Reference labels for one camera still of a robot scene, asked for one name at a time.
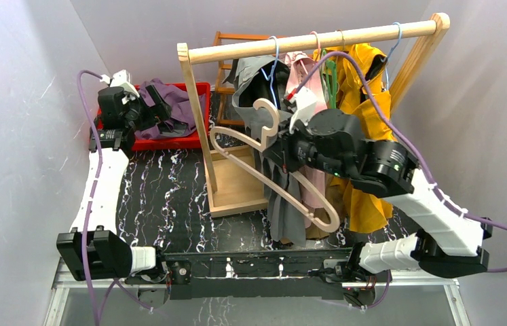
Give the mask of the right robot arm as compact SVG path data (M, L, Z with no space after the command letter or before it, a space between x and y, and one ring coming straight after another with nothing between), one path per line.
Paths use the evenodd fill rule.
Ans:
M291 128L280 124L263 155L288 173L310 167L346 179L419 226L406 238L354 245L346 264L354 280L393 269L420 268L441 278L487 271L489 254L482 243L491 229L450 211L435 195L419 160L396 141L367 139L356 116L327 109Z

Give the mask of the grey pleated skirt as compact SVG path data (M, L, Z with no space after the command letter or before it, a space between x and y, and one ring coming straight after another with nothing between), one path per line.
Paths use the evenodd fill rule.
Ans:
M233 60L231 71L225 81L233 82L234 94L231 104L245 125L245 133L252 139L259 140L261 129L272 126L273 120L266 109L256 110L253 103L259 98L268 99L267 82L260 72L264 68L269 72L274 57L253 56ZM283 110L282 98L285 95L286 83L290 73L289 67L278 61L276 80L274 86L278 91L280 101L279 110ZM299 184L295 178L283 172L271 160L263 157L260 152L254 151L255 168L270 178L275 184L287 191L293 198L300 200ZM294 245L305 246L306 227L305 216L291 203L272 188L264 187L264 196L268 200L267 218L270 222L270 236L275 241L290 241Z

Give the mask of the purple pleated skirt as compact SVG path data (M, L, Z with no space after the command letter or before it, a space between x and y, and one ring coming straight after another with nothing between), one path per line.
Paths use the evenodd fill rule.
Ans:
M171 118L161 124L150 123L148 128L137 130L137 139L161 140L177 137L187 137L196 131L196 122L191 110L189 96L186 91L172 85L165 84L159 78L145 81L138 89L141 98L148 105L155 101L150 97L147 88L153 86L164 102L171 106Z

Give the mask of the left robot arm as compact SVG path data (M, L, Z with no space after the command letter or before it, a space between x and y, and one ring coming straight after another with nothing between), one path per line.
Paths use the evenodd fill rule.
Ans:
M135 89L109 86L98 92L99 114L89 144L90 169L70 230L56 248L77 281L139 275L159 283L169 272L161 250L133 247L117 235L117 202L135 130L149 112Z

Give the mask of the blue wire hanger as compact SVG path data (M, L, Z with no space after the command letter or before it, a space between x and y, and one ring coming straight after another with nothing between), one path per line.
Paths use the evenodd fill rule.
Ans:
M275 35L269 36L268 39L272 39L275 43L275 53L274 53L274 60L271 64L271 68L269 72L267 72L264 68L260 69L260 72L263 75L263 78L267 82L267 95L268 99L272 101L273 105L276 109L280 108L280 101L278 98L278 91L276 90L276 87L274 86L275 80L276 80L276 69L278 66L279 61L279 54L280 54L280 45L278 43L278 38Z

